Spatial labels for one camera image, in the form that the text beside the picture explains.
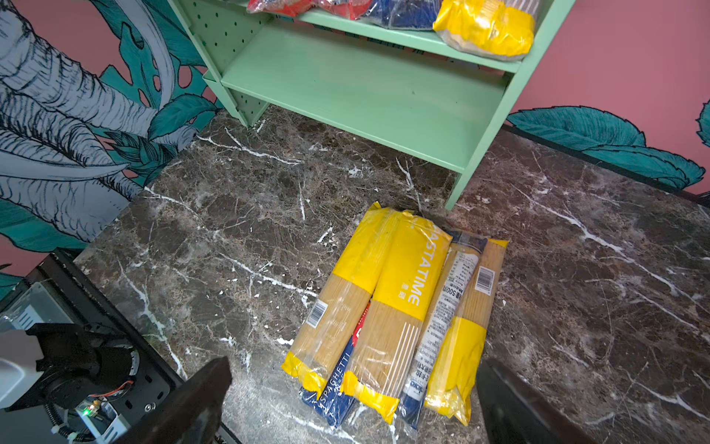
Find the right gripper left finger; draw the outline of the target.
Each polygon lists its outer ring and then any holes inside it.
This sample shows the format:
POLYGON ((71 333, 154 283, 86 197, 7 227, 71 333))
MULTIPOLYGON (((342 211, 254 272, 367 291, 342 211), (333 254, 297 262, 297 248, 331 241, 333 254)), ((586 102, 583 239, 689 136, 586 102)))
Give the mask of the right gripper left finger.
POLYGON ((229 359, 210 361, 116 441, 118 443, 214 443, 232 382, 229 359))

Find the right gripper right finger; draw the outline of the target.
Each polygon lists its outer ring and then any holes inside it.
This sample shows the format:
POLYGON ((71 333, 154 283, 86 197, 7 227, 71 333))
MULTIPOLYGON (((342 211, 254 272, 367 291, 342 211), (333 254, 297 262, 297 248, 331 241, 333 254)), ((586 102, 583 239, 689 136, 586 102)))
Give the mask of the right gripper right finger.
POLYGON ((490 443, 593 441, 498 360, 480 364, 475 387, 490 443))

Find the yellow Pastatime spaghetti pack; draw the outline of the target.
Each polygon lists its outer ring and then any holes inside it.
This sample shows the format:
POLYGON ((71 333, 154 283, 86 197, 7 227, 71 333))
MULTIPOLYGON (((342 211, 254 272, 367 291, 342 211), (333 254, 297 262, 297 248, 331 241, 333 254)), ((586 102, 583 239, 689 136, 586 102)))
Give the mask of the yellow Pastatime spaghetti pack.
POLYGON ((340 391, 391 425, 425 329, 451 236, 429 219, 399 213, 392 244, 340 391))

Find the blue spaghetti pack underneath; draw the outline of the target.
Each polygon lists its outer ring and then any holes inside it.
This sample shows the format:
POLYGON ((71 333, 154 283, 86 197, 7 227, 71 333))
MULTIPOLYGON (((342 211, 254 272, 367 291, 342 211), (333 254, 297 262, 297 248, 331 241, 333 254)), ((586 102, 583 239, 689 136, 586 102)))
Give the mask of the blue spaghetti pack underneath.
POLYGON ((334 428, 338 428, 342 425, 351 413, 355 403, 355 399, 341 392, 340 388, 347 370, 347 365, 349 364, 349 359, 351 359, 369 309, 370 305, 367 305, 322 395, 317 397, 316 392, 311 392, 304 388, 301 388, 299 391, 301 401, 310 406, 316 414, 323 417, 325 421, 334 428))

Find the yellow spaghetti pack barcode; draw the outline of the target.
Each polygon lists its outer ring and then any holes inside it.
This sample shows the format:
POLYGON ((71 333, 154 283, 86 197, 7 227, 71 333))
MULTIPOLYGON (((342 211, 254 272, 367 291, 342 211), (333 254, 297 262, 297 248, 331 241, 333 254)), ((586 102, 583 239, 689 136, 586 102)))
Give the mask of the yellow spaghetti pack barcode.
POLYGON ((307 314, 282 369, 321 397, 373 296, 402 213, 374 203, 307 314))

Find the yellow spaghetti pack top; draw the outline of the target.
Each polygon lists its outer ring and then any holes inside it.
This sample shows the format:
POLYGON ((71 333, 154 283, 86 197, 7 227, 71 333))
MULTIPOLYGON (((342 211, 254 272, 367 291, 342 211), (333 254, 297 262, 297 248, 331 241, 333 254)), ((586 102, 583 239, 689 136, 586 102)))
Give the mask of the yellow spaghetti pack top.
POLYGON ((497 60, 521 60, 533 44, 539 0, 444 1, 433 30, 454 49, 497 60))

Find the blue Ankara spaghetti pack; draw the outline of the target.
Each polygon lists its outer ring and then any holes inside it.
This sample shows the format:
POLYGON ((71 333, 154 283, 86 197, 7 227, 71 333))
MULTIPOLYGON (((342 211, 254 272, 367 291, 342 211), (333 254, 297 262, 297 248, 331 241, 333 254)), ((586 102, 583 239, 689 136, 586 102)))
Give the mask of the blue Ankara spaghetti pack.
POLYGON ((387 29, 432 31, 441 4, 441 0, 379 0, 362 17, 387 29))

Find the red spaghetti pack white label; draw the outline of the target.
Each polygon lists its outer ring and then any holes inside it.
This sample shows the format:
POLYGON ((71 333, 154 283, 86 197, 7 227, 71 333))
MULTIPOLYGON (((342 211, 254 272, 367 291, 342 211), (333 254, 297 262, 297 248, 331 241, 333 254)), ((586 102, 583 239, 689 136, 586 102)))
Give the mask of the red spaghetti pack white label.
POLYGON ((250 13, 267 12, 289 18, 296 18, 314 6, 312 0, 250 0, 247 11, 250 13))

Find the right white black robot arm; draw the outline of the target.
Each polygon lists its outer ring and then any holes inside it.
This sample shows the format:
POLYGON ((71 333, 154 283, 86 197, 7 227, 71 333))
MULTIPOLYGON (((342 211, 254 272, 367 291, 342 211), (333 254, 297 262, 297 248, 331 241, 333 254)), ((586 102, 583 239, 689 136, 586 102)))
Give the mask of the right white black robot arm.
MULTIPOLYGON (((140 367, 133 349, 108 347, 109 336, 75 324, 36 324, 1 335, 1 406, 77 407, 132 381, 140 367)), ((479 401, 491 443, 589 443, 591 438, 506 366, 485 361, 479 401)), ((229 360, 216 358, 171 392, 120 443, 211 443, 232 382, 229 360)))

